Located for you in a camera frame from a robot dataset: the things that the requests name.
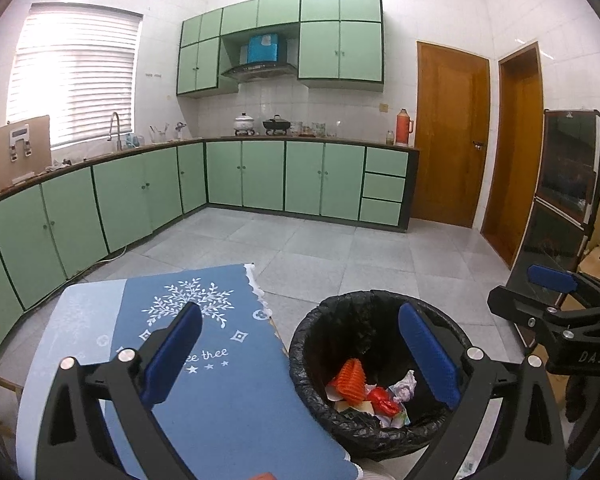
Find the snowflake pattern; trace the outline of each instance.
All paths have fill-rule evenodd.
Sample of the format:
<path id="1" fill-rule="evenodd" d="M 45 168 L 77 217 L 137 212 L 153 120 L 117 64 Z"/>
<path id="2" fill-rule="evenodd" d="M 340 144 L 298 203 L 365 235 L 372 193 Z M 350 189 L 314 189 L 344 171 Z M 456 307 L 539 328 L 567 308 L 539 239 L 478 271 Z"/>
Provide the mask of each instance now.
<path id="1" fill-rule="evenodd" d="M 209 288 L 202 288 L 200 278 L 193 278 L 190 282 L 178 282 L 178 285 L 166 285 L 164 288 L 168 293 L 160 298 L 155 296 L 154 304 L 142 311 L 149 315 L 146 320 L 149 326 L 163 317 L 176 317 L 188 301 L 193 301 L 198 304 L 203 316 L 210 317 L 220 323 L 220 328 L 224 328 L 226 319 L 221 311 L 234 308 L 229 301 L 232 290 L 220 292 L 213 282 Z"/>

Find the black trash bag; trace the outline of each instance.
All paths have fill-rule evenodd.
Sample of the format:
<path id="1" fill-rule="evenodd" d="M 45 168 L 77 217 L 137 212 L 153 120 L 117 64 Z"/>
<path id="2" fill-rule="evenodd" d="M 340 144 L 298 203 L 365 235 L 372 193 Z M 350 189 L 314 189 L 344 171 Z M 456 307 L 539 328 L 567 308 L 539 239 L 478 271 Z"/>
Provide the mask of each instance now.
<path id="1" fill-rule="evenodd" d="M 327 298 L 307 314 L 291 341 L 289 373 L 298 396 L 353 458 L 385 460 L 413 453 L 433 439 L 450 413 L 433 397 L 400 335 L 398 311 L 407 301 L 434 325 L 449 330 L 462 346 L 471 346 L 462 329 L 443 312 L 417 298 L 385 290 Z M 409 426 L 381 429 L 368 414 L 338 413 L 332 407 L 324 387 L 349 358 L 360 359 L 367 384 L 383 388 L 414 370 L 418 384 L 406 403 Z"/>

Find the metal screw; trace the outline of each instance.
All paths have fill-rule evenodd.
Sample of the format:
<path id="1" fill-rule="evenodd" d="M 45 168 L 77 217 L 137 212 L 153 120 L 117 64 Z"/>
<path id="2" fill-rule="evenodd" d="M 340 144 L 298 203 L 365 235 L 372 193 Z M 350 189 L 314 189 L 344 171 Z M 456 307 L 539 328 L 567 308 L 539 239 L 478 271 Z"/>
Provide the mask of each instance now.
<path id="1" fill-rule="evenodd" d="M 532 365 L 533 368 L 539 368 L 542 366 L 542 359 L 539 358 L 537 355 L 530 355 L 526 358 L 526 360 L 529 362 L 530 365 Z"/>
<path id="2" fill-rule="evenodd" d="M 60 361 L 60 367 L 62 370 L 68 370 L 75 365 L 75 359 L 73 357 L 65 357 Z"/>
<path id="3" fill-rule="evenodd" d="M 475 346 L 469 348 L 466 354 L 469 356 L 469 359 L 473 359 L 474 361 L 479 361 L 484 357 L 484 352 Z"/>
<path id="4" fill-rule="evenodd" d="M 118 359 L 123 363 L 128 363 L 129 361 L 133 360 L 134 357 L 136 357 L 136 351 L 132 348 L 125 348 L 118 354 Z"/>

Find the window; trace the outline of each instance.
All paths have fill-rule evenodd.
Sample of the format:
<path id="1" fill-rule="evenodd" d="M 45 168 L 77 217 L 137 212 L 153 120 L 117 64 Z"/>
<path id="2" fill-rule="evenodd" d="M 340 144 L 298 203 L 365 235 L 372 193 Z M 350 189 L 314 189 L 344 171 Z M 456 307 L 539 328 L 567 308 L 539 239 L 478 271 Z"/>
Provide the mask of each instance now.
<path id="1" fill-rule="evenodd" d="M 71 4 L 33 4 L 11 70 L 7 120 L 51 117 L 51 145 L 134 126 L 134 74 L 141 16 Z"/>

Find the faucet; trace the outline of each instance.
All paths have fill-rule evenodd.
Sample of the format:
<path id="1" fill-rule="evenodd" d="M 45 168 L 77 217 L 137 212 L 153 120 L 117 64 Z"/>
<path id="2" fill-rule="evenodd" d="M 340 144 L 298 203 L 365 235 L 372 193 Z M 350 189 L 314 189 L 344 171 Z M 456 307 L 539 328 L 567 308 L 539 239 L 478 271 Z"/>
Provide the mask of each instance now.
<path id="1" fill-rule="evenodd" d="M 113 117 L 116 117 L 116 122 L 118 124 L 118 143 L 116 144 L 116 150 L 121 152 L 122 151 L 122 142 L 120 141 L 120 117 L 118 115 L 118 112 L 113 112 L 111 114 L 111 120 L 109 121 L 109 139 L 107 140 L 111 140 L 111 131 L 113 130 Z"/>

